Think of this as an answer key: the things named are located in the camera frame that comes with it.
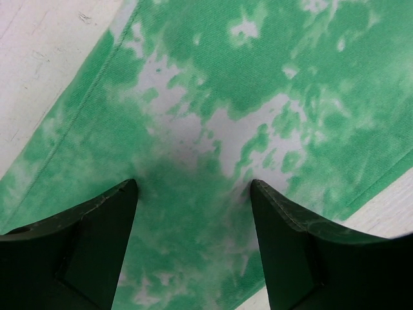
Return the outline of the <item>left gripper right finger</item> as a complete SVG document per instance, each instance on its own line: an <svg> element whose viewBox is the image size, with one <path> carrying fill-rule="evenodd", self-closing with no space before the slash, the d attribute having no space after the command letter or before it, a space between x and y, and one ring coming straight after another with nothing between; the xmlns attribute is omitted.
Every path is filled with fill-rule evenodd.
<svg viewBox="0 0 413 310"><path fill-rule="evenodd" d="M411 309L412 236L332 222L262 180L250 199L271 309Z"/></svg>

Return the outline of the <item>green tie-dye trousers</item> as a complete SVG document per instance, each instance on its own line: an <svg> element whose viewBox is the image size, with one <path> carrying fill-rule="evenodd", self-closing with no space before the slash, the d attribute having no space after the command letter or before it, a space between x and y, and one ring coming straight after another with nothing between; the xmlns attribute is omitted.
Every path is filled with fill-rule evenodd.
<svg viewBox="0 0 413 310"><path fill-rule="evenodd" d="M249 186L344 222L412 168L411 1L1 2L1 232L129 178L114 309L264 285Z"/></svg>

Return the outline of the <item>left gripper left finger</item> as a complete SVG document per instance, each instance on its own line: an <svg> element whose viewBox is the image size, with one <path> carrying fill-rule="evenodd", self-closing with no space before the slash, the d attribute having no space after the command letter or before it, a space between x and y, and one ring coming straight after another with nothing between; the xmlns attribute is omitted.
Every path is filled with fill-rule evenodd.
<svg viewBox="0 0 413 310"><path fill-rule="evenodd" d="M1 309L111 309L137 199L125 180L1 235Z"/></svg>

